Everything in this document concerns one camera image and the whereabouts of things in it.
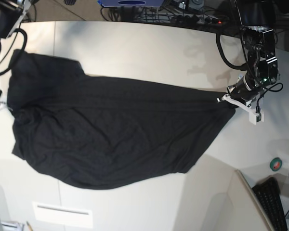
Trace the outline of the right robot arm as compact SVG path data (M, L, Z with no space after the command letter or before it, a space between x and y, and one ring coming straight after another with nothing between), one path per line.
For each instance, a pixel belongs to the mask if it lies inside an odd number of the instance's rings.
M27 33L20 28L23 18L29 8L35 4L34 0L0 0L0 52L1 40L9 38L13 33L23 35L23 45L16 57L12 59L8 67L0 72L0 76L9 72L25 52Z

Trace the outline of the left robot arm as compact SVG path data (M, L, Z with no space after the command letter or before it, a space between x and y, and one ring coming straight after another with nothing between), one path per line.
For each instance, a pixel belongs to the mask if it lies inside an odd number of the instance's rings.
M270 0L232 0L233 18L238 23L238 35L245 63L230 63L221 46L221 31L216 34L216 44L224 63L244 71L238 81L227 87L227 93L220 99L237 106L249 114L249 121L257 124L264 120L260 100L264 95L282 86L278 82L279 71L276 57L275 33L272 29L276 14Z

